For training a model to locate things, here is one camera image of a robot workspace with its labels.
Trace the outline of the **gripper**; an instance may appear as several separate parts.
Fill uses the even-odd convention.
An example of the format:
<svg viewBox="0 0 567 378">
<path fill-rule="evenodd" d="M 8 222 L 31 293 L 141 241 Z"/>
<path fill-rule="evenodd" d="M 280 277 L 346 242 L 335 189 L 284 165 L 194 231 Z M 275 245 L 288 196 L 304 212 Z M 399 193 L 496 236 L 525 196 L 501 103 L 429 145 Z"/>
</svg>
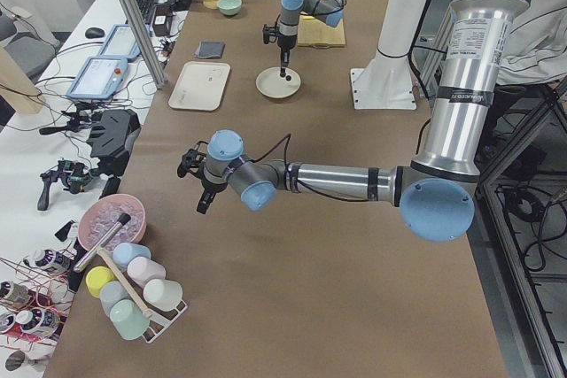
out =
<svg viewBox="0 0 567 378">
<path fill-rule="evenodd" d="M 276 43 L 280 48 L 280 75 L 287 75 L 290 51 L 296 45 L 296 27 L 283 23 L 274 26 L 264 25 L 262 28 L 262 40 L 265 44 Z"/>
<path fill-rule="evenodd" d="M 197 212 L 207 213 L 209 206 L 214 201 L 214 194 L 224 191 L 227 188 L 227 183 L 216 178 L 211 180 L 205 176 L 207 154 L 200 151 L 201 144 L 206 144 L 206 142 L 196 142 L 192 148 L 182 155 L 176 173 L 179 178 L 184 178 L 187 174 L 190 174 L 200 181 L 204 190 L 198 200 Z"/>
</svg>

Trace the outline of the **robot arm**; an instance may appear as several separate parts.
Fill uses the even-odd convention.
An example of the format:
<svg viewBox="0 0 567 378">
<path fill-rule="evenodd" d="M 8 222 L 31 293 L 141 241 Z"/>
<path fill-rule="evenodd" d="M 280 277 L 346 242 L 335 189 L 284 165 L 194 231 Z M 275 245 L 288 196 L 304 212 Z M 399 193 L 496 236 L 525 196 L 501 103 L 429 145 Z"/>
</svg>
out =
<svg viewBox="0 0 567 378">
<path fill-rule="evenodd" d="M 474 218 L 474 158 L 501 58 L 515 19 L 531 0 L 450 0 L 448 52 L 432 101 L 414 97 L 408 68 L 426 1 L 386 0 L 371 60 L 347 71 L 352 102 L 345 117 L 302 112 L 294 153 L 285 136 L 252 158 L 242 135 L 219 130 L 183 154 L 177 173 L 199 180 L 198 211 L 225 189 L 253 211 L 289 191 L 389 203 L 426 240 L 464 235 Z"/>
<path fill-rule="evenodd" d="M 280 0 L 280 5 L 275 24 L 262 28 L 262 38 L 265 44 L 274 42 L 279 47 L 279 76 L 290 81 L 287 68 L 291 50 L 297 43 L 300 14 L 305 13 L 329 27 L 337 27 L 343 18 L 346 0 Z"/>
</svg>

